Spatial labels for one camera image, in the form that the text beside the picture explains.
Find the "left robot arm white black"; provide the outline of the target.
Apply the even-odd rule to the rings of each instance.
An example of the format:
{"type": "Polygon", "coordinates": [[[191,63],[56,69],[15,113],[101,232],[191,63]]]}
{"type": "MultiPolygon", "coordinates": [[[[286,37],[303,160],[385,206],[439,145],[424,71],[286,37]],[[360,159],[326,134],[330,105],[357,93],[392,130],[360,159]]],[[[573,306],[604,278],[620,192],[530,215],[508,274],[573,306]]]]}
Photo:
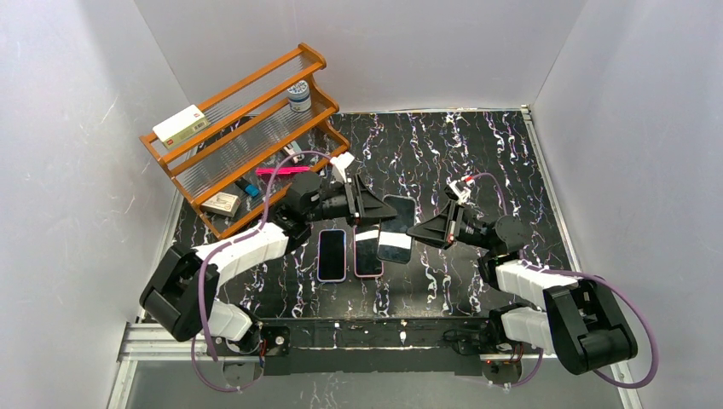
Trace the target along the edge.
{"type": "Polygon", "coordinates": [[[178,342],[198,334],[238,342],[252,318],[217,300],[228,281],[295,251],[308,241],[312,222],[344,218],[351,226],[369,226],[396,215],[359,176],[326,183],[312,171],[297,174],[256,227],[210,245],[172,245],[142,290],[140,306],[178,342]]]}

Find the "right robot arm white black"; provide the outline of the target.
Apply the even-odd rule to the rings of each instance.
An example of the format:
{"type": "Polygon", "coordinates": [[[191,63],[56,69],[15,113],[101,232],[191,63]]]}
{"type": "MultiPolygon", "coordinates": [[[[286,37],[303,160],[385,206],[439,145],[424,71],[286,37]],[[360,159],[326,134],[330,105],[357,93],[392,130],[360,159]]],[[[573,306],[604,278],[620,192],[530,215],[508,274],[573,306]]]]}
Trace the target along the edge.
{"type": "Polygon", "coordinates": [[[637,356],[637,339],[610,289],[593,279],[532,268],[520,258],[529,231],[517,218],[477,221],[467,206],[450,200],[407,234],[440,249],[455,243],[483,249],[477,260],[483,282],[522,298],[490,311],[485,342],[540,347],[575,375],[637,356]]]}

